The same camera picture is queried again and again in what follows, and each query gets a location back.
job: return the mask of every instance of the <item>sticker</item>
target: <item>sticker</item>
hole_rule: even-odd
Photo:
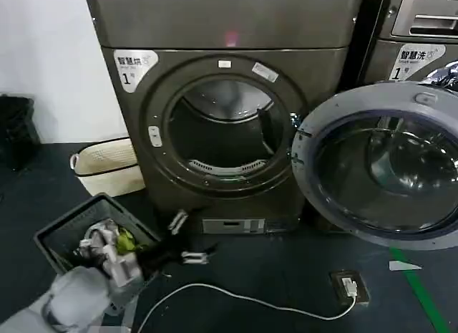
[[[267,68],[265,65],[259,62],[255,63],[251,71],[270,82],[275,82],[278,78],[277,73],[275,73],[272,69]]]
[[[390,260],[388,263],[390,271],[407,271],[407,270],[421,270],[423,269],[421,266],[404,263],[403,261],[399,260]]]
[[[443,44],[404,44],[391,70],[390,80],[402,81],[445,54]]]
[[[227,61],[225,59],[220,59],[218,61],[218,67],[219,68],[231,68],[232,67],[232,62],[231,61]]]
[[[135,92],[147,71],[159,61],[159,57],[152,50],[117,49],[113,56],[122,88],[128,93]]]

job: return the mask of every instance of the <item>electrical socket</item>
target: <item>electrical socket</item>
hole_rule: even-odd
[[[351,281],[356,282],[356,303],[369,303],[369,294],[359,272],[349,270],[335,271],[331,272],[329,276],[331,277],[331,282],[334,290],[336,291],[338,301],[343,306],[349,306],[353,301],[351,296],[348,296],[347,294],[347,289],[344,285],[343,279],[350,279]]]

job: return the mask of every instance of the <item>white cable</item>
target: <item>white cable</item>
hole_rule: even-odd
[[[222,292],[223,294],[226,294],[228,296],[234,297],[236,299],[244,299],[246,301],[252,301],[252,302],[255,302],[255,303],[258,303],[258,304],[262,304],[263,306],[266,306],[266,307],[269,307],[269,308],[272,308],[272,309],[281,310],[281,311],[284,311],[284,312],[299,313],[299,314],[302,314],[302,315],[307,315],[309,317],[314,317],[316,319],[325,320],[325,321],[332,321],[332,320],[340,319],[342,316],[347,315],[353,309],[353,307],[356,304],[356,297],[353,296],[353,302],[351,303],[351,306],[348,309],[346,309],[343,313],[341,313],[339,315],[336,315],[334,317],[322,317],[321,315],[305,312],[304,310],[288,308],[288,307],[277,307],[277,306],[275,306],[273,304],[261,301],[260,299],[254,299],[253,297],[237,295],[237,294],[234,294],[233,292],[218,288],[217,286],[214,286],[214,285],[209,285],[209,284],[204,284],[204,283],[191,283],[191,284],[186,284],[184,286],[181,286],[180,288],[178,288],[178,289],[174,290],[173,292],[171,292],[170,294],[168,294],[166,297],[163,297],[158,303],[156,303],[151,308],[151,310],[148,312],[147,316],[145,317],[145,319],[143,320],[142,324],[140,325],[140,328],[138,329],[137,333],[141,333],[142,332],[142,329],[143,329],[144,325],[147,323],[147,321],[150,318],[151,314],[162,303],[164,303],[167,299],[169,299],[170,297],[172,297],[176,293],[178,293],[178,292],[180,292],[180,291],[182,291],[184,289],[194,287],[194,286],[201,286],[201,287],[204,287],[204,288],[210,288],[210,289]]]

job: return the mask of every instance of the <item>white basket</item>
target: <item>white basket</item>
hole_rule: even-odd
[[[145,188],[128,137],[95,143],[73,154],[70,168],[92,196],[115,197]]]

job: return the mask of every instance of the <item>dark floor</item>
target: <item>dark floor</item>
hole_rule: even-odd
[[[18,174],[0,168],[0,322],[47,290],[54,272],[34,245],[36,231],[60,217],[89,194],[68,168],[69,155],[81,145],[46,145]],[[148,225],[151,207],[142,191],[117,198]],[[203,236],[196,245],[220,243],[206,266],[167,267],[140,296],[133,332],[148,309],[179,285],[204,281],[274,304],[323,315],[338,314],[330,271],[361,272],[369,289],[368,306],[322,322],[276,312],[231,299],[209,289],[188,289],[152,315],[144,332],[458,332],[458,250],[405,252],[423,266],[416,274],[448,329],[435,330],[402,272],[391,272],[387,248],[347,235],[325,235],[302,228],[287,236]],[[105,319],[106,324],[119,319]]]

